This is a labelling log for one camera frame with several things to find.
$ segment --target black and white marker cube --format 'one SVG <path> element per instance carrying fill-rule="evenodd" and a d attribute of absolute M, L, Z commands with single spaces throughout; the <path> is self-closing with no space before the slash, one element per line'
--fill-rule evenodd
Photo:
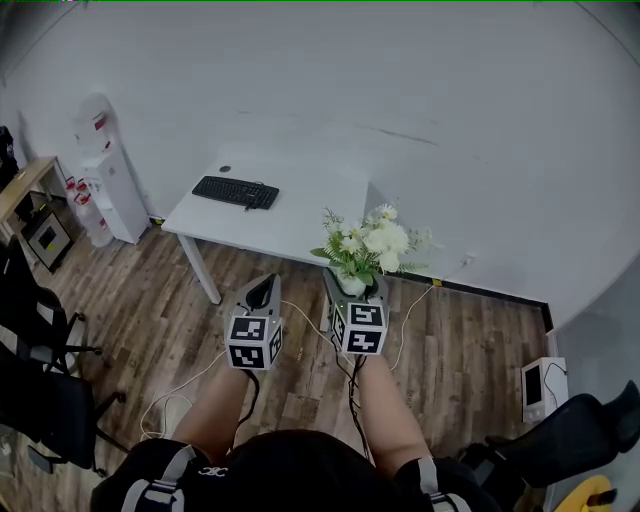
<path fill-rule="evenodd" d="M 234 316 L 227 339 L 232 368 L 268 370 L 282 349 L 282 318 Z"/>
<path fill-rule="evenodd" d="M 346 311 L 335 304 L 331 329 L 343 352 L 380 354 L 387 322 L 382 305 L 350 302 Z"/>

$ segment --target black keyboard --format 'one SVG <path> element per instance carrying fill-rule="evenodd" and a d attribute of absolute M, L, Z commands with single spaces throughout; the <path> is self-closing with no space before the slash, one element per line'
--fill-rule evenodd
<path fill-rule="evenodd" d="M 268 210 L 278 192 L 280 190 L 277 188 L 267 187 L 255 181 L 205 176 L 194 187 L 192 194 L 225 203 L 239 204 L 245 206 L 247 210 L 251 208 Z"/>

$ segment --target white desk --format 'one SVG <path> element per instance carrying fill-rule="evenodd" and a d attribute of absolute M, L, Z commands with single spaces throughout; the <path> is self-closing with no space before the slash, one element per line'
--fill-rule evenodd
<path fill-rule="evenodd" d="M 231 172 L 218 169 L 230 165 Z M 249 159 L 218 159 L 204 173 L 246 181 L 262 181 L 280 193 L 269 210 L 244 211 L 243 206 L 214 201 L 191 193 L 196 180 L 162 225 L 176 233 L 184 252 L 214 304 L 220 294 L 204 266 L 195 238 L 250 249 L 316 265 L 327 260 L 309 252 L 326 240 L 322 227 L 324 208 L 353 222 L 364 215 L 368 180 L 345 176 L 321 165 L 306 169 Z"/>

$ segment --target desk leg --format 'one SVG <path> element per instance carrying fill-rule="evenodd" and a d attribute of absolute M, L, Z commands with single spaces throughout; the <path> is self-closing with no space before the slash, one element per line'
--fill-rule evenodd
<path fill-rule="evenodd" d="M 327 332 L 331 327 L 329 322 L 329 296 L 324 294 L 324 304 L 322 306 L 322 318 L 320 319 L 320 332 Z"/>
<path fill-rule="evenodd" d="M 207 292 L 209 299 L 214 304 L 220 304 L 220 293 L 218 293 L 218 289 L 216 285 L 213 284 L 213 280 L 207 271 L 207 268 L 204 266 L 204 261 L 202 261 L 202 256 L 200 255 L 200 251 L 198 251 L 198 247 L 196 246 L 196 241 L 190 236 L 178 235 L 178 240 L 182 244 L 182 248 L 184 252 L 187 254 L 187 258 L 189 258 L 189 262 L 193 267 L 198 279 L 200 280 L 200 284 L 204 288 L 204 291 Z"/>

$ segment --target white flower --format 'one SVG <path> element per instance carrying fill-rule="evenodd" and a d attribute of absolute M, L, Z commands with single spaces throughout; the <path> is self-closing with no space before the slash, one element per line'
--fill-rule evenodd
<path fill-rule="evenodd" d="M 352 222 L 349 226 L 342 227 L 342 234 L 344 236 L 357 236 L 360 233 L 360 223 Z"/>
<path fill-rule="evenodd" d="M 340 247 L 343 251 L 346 251 L 349 254 L 353 254 L 358 250 L 358 245 L 360 245 L 360 243 L 355 238 L 345 237 L 342 240 L 342 244 Z"/>
<path fill-rule="evenodd" d="M 387 249 L 387 236 L 385 230 L 374 229 L 364 239 L 364 245 L 371 252 L 384 252 Z"/>
<path fill-rule="evenodd" d="M 380 268 L 383 272 L 395 272 L 399 265 L 398 253 L 389 251 L 380 255 Z"/>
<path fill-rule="evenodd" d="M 409 236 L 402 226 L 390 223 L 383 231 L 390 251 L 405 253 L 409 250 Z"/>
<path fill-rule="evenodd" d="M 398 216 L 398 211 L 390 204 L 378 206 L 378 211 L 383 219 L 393 220 Z"/>

